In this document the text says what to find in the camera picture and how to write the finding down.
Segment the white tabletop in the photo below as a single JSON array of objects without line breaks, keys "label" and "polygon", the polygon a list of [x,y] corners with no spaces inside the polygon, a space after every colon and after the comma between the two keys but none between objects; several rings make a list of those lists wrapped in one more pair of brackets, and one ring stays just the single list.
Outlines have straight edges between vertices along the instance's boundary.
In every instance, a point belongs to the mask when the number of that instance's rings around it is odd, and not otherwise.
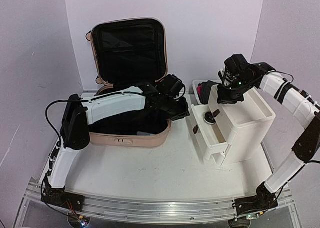
[{"label": "white tabletop", "polygon": [[[186,98],[189,104],[194,100],[190,95]],[[172,123],[166,142],[159,147],[90,144],[74,161],[66,190],[126,199],[212,200],[254,195],[270,175],[261,146],[251,160],[225,167],[213,159],[203,160],[185,118]]]}]

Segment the open suitcase lid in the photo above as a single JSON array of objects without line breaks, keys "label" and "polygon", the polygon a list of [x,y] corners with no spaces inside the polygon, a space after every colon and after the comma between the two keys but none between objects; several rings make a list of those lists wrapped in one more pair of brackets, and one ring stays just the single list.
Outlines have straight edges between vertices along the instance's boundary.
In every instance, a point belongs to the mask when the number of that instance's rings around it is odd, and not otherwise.
[{"label": "open suitcase lid", "polygon": [[91,41],[100,85],[153,83],[167,75],[165,29],[155,19],[99,24],[86,38]]}]

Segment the white plastic drawer unit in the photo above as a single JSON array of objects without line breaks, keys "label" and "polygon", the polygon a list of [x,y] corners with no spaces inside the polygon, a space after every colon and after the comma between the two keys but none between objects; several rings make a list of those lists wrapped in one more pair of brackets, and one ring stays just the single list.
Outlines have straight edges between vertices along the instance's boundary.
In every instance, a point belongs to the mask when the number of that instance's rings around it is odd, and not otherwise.
[{"label": "white plastic drawer unit", "polygon": [[205,122],[205,113],[209,111],[208,105],[192,105],[189,117],[192,127],[191,132],[195,135],[206,160],[209,160],[212,154],[224,153],[228,147],[228,143],[219,127],[216,124],[210,125]]},{"label": "white plastic drawer unit", "polygon": [[[218,104],[218,88],[213,86],[208,105],[191,107],[191,133],[195,135],[203,157],[213,155],[218,165],[249,160],[269,131],[276,114],[255,88],[237,104]],[[206,112],[220,110],[216,124],[207,124]]]}]

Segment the metal rail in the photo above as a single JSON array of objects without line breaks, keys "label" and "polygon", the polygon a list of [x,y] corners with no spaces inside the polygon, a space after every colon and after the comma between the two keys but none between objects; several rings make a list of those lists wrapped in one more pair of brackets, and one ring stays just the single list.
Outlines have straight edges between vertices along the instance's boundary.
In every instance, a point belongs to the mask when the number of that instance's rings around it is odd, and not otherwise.
[{"label": "metal rail", "polygon": [[[30,182],[24,199],[42,203],[40,185]],[[193,201],[150,201],[85,195],[79,215],[115,222],[139,224],[204,224],[235,218],[234,199]],[[289,188],[283,190],[277,209],[294,204]],[[54,207],[61,211],[66,209]]]}]

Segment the white backdrop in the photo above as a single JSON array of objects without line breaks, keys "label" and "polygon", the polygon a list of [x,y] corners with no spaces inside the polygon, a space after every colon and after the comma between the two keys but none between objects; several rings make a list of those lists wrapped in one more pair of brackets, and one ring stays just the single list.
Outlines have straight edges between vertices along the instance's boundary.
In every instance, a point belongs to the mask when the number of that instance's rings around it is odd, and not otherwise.
[{"label": "white backdrop", "polygon": [[75,57],[84,90],[97,90],[97,69],[85,35],[95,25],[154,17],[166,29],[169,73],[189,87],[217,79],[233,54],[251,60],[263,0],[66,0]]}]

